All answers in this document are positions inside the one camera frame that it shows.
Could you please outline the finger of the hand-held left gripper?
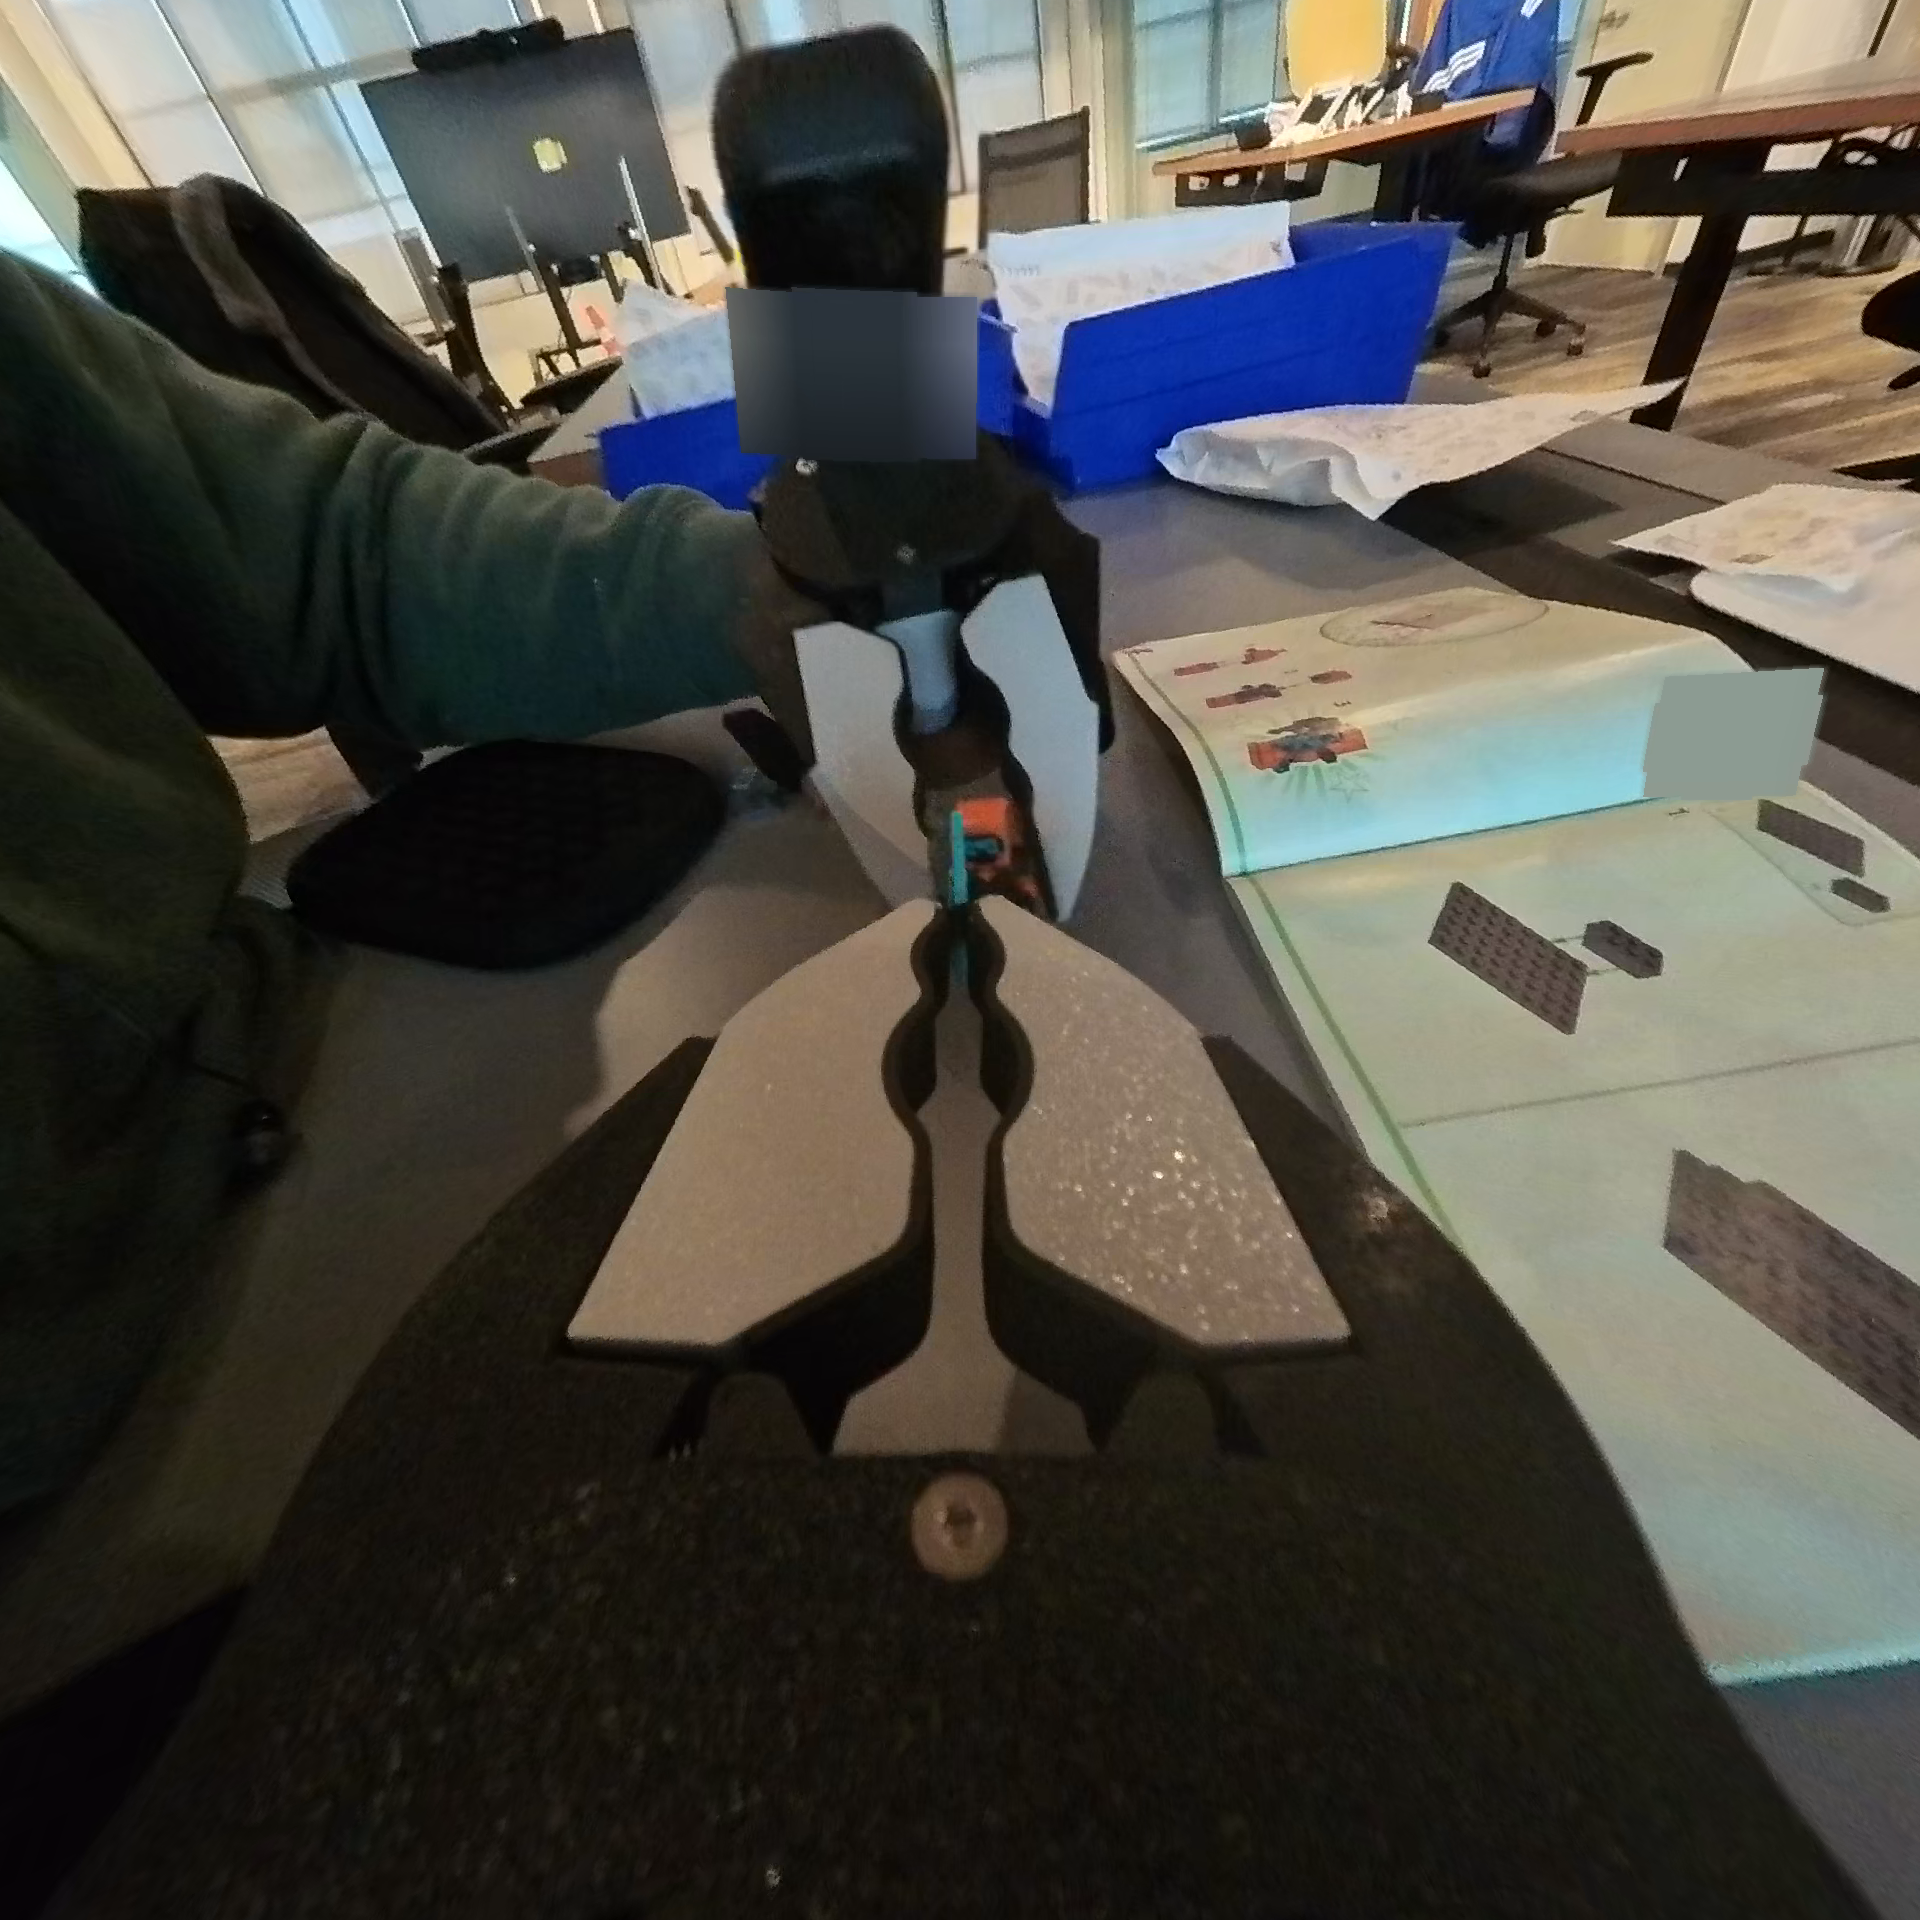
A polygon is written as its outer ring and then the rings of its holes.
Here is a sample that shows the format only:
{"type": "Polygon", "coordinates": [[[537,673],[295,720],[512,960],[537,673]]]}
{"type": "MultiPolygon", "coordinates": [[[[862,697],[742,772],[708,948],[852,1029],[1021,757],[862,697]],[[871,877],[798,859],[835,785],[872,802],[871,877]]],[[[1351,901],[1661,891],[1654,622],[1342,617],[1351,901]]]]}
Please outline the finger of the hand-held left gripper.
{"type": "Polygon", "coordinates": [[[1025,779],[1052,916],[1072,921],[1097,827],[1099,707],[1088,692],[1052,595],[996,586],[965,619],[971,665],[996,688],[1005,747],[1025,779]]]}
{"type": "Polygon", "coordinates": [[[919,776],[900,744],[955,718],[955,619],[904,614],[862,630],[798,630],[812,792],[887,906],[943,906],[943,856],[921,824],[919,776]]]}

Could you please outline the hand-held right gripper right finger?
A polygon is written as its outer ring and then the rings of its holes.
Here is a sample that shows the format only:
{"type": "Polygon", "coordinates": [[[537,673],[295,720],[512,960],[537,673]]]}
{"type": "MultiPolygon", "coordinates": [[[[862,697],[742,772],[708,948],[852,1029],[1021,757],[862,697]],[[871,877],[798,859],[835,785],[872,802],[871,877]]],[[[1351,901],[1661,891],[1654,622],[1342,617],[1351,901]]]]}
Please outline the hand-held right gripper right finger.
{"type": "Polygon", "coordinates": [[[1219,1357],[1339,1348],[1351,1323],[1199,1032],[1001,899],[973,931],[1012,1044],[999,1182],[1014,1251],[1219,1357]]]}

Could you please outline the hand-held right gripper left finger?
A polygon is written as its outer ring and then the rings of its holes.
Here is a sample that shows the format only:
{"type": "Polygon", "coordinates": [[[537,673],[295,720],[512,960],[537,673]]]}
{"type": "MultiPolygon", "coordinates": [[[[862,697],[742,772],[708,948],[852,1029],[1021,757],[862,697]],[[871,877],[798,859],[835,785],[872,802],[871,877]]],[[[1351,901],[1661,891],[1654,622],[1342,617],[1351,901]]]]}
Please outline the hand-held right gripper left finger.
{"type": "Polygon", "coordinates": [[[720,1032],[571,1316],[585,1354],[723,1357],[928,1242],[948,918],[904,902],[720,1032]]]}

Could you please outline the teal toy sword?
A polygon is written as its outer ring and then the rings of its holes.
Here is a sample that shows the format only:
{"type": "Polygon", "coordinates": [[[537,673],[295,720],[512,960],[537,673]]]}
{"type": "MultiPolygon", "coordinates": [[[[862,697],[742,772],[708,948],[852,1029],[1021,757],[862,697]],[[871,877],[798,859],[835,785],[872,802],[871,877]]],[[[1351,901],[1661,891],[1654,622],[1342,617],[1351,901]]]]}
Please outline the teal toy sword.
{"type": "Polygon", "coordinates": [[[935,821],[928,838],[935,897],[955,952],[969,931],[969,909],[999,853],[988,801],[958,801],[935,821]]]}

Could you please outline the white instruction booklet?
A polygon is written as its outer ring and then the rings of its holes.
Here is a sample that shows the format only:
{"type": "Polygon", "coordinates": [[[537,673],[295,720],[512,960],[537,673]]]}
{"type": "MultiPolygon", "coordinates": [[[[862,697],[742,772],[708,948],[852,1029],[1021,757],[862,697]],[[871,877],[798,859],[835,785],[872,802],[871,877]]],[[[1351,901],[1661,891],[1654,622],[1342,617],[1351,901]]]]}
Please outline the white instruction booklet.
{"type": "Polygon", "coordinates": [[[1123,650],[1359,1146],[1595,1432],[1716,1678],[1916,1661],[1916,856],[1829,683],[1454,588],[1123,650]]]}

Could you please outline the person's left forearm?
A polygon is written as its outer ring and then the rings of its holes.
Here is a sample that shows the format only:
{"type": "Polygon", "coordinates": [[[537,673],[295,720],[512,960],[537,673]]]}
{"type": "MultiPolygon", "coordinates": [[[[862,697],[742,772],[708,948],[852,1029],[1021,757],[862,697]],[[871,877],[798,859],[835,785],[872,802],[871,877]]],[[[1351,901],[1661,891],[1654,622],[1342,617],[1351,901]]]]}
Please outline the person's left forearm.
{"type": "Polygon", "coordinates": [[[16,257],[1,323],[7,777],[193,731],[436,749],[748,697],[808,744],[750,514],[312,418],[16,257]]]}

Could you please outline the blue plastic bin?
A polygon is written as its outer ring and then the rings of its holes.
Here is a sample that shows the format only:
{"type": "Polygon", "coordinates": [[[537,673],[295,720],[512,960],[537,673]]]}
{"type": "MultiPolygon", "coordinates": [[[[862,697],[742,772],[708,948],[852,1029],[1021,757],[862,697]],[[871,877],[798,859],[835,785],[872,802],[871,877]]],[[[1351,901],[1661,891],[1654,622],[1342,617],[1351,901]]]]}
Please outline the blue plastic bin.
{"type": "Polygon", "coordinates": [[[1142,482],[1197,426],[1404,403],[1425,354],[1456,224],[1324,222],[1294,264],[1072,321],[1048,403],[1023,394],[1012,331],[977,325],[977,421],[1077,497],[1142,482]]]}
{"type": "Polygon", "coordinates": [[[744,513],[777,466],[773,454],[742,449],[731,395],[667,416],[623,416],[593,442],[604,486],[615,498],[644,490],[687,490],[744,513]]]}

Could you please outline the grey office chair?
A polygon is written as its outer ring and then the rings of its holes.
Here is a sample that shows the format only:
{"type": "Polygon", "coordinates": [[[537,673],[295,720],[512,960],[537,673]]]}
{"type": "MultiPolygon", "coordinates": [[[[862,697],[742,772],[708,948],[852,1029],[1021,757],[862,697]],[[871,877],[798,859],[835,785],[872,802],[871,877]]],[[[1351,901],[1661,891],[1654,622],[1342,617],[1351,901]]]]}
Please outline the grey office chair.
{"type": "Polygon", "coordinates": [[[977,133],[977,252],[999,234],[1089,224],[1089,134],[1089,108],[1021,128],[977,133]]]}

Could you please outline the black display screen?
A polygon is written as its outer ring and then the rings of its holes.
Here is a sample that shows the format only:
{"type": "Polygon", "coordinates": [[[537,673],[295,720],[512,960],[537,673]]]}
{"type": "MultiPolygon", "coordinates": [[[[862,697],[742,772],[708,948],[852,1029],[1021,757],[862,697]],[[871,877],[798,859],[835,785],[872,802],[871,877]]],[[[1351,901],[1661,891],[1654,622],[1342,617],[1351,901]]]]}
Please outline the black display screen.
{"type": "Polygon", "coordinates": [[[557,21],[416,50],[359,85],[423,237],[468,281],[691,234],[633,30],[557,21]]]}

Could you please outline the white paper bag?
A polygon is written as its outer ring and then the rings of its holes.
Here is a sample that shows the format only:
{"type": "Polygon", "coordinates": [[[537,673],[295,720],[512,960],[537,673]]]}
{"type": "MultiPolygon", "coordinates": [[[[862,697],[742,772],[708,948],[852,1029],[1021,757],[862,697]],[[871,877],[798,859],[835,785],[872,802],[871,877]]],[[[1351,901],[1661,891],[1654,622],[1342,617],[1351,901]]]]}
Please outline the white paper bag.
{"type": "Polygon", "coordinates": [[[1412,492],[1487,473],[1679,390],[1676,377],[1592,394],[1329,405],[1191,426],[1156,461],[1171,481],[1208,494],[1379,522],[1412,492]]]}

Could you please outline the wooden table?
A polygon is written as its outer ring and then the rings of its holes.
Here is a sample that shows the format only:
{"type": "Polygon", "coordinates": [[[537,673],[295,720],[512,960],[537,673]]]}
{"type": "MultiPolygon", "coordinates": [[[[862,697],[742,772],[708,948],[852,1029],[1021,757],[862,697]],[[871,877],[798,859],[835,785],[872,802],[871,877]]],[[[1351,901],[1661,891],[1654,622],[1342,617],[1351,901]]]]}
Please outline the wooden table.
{"type": "Polygon", "coordinates": [[[1229,147],[1164,157],[1152,165],[1152,176],[1171,182],[1174,208],[1236,208],[1309,202],[1326,187],[1337,162],[1366,166],[1379,174],[1371,218],[1397,224],[1417,211],[1419,171],[1428,155],[1475,145],[1484,128],[1511,112],[1526,112],[1535,93],[1535,86],[1511,86],[1261,148],[1229,147]]]}
{"type": "Polygon", "coordinates": [[[1606,202],[1612,218],[1696,222],[1643,372],[1660,394],[1632,413],[1637,426],[1672,426],[1749,222],[1912,218],[1918,211],[1916,141],[1857,165],[1773,166],[1773,154],[1873,133],[1912,134],[1916,126],[1916,67],[1865,59],[1561,134],[1568,157],[1617,157],[1606,202]]]}

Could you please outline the black office chair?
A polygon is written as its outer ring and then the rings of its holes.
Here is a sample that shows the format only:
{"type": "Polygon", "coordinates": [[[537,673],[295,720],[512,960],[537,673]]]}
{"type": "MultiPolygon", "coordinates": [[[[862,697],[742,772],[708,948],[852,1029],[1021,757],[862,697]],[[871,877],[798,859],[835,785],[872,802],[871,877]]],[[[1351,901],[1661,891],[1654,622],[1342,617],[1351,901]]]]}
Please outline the black office chair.
{"type": "Polygon", "coordinates": [[[1487,289],[1446,312],[1432,325],[1432,345],[1446,348],[1477,323],[1472,376],[1489,377],[1501,321],[1532,321],[1539,340],[1564,339],[1579,357],[1588,325],[1568,312],[1521,293],[1517,264],[1544,252],[1547,226],[1576,203],[1609,192],[1617,176],[1616,155],[1558,157],[1553,138],[1561,109],[1561,6],[1553,2],[1445,2],[1415,67],[1419,102],[1464,106],[1500,91],[1520,91],[1524,102],[1494,114],[1481,131],[1463,133],[1454,148],[1425,161],[1415,208],[1428,222],[1454,224],[1475,252],[1494,249],[1487,289]]]}

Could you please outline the white paper leaflet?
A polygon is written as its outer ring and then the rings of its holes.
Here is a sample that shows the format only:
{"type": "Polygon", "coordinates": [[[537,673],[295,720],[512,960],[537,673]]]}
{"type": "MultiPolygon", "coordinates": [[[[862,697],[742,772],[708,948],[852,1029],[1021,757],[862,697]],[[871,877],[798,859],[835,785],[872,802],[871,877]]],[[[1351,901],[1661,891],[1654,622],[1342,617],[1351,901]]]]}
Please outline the white paper leaflet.
{"type": "Polygon", "coordinates": [[[1703,608],[1918,691],[1912,492],[1775,485],[1616,547],[1688,570],[1688,595],[1703,608]]]}

